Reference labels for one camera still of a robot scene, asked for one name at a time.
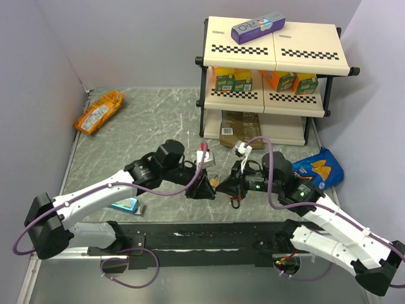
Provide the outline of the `brass padlock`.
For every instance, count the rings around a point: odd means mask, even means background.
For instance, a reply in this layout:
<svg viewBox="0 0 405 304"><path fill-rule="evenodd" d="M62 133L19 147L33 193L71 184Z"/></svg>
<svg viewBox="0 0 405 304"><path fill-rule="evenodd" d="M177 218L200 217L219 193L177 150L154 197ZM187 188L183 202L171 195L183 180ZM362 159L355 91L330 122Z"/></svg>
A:
<svg viewBox="0 0 405 304"><path fill-rule="evenodd" d="M213 188L217 188L217 187L220 185L220 183L221 183L221 178L220 178L220 176L219 176L219 175L215 175L214 177L212 177L212 178L210 179L209 183L210 183L210 185L211 185Z"/></svg>

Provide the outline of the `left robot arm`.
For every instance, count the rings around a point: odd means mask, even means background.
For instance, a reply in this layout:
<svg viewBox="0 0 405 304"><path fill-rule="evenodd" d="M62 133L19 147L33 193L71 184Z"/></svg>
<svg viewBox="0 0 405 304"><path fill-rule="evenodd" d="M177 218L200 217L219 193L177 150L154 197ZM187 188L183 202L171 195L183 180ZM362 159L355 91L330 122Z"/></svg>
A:
<svg viewBox="0 0 405 304"><path fill-rule="evenodd" d="M36 196L24 221L33 252L41 260L81 246L100 248L112 255L121 253L127 241L117 222L85 223L83 219L143 193L159 196L157 188L163 181L183 187L174 195L184 193L194 200L214 199L206 171L215 165L213 152L202 142L196 161L191 162L185 159L184 151L182 143L170 139L101 182L53 198L47 193Z"/></svg>

